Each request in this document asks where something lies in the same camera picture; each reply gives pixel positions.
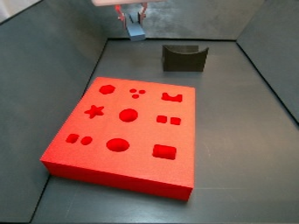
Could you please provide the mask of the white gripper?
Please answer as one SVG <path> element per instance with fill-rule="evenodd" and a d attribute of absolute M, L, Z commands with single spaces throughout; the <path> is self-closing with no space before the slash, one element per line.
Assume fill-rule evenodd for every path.
<path fill-rule="evenodd" d="M 117 14 L 117 19 L 121 21 L 121 24 L 124 28 L 127 28 L 127 17 L 124 12 L 121 11 L 121 5 L 120 4 L 141 4 L 141 10 L 139 11 L 139 24 L 143 23 L 145 19 L 145 11 L 148 3 L 151 2 L 161 2 L 163 0 L 91 0 L 95 6 L 109 6 L 115 5 L 115 11 Z"/>

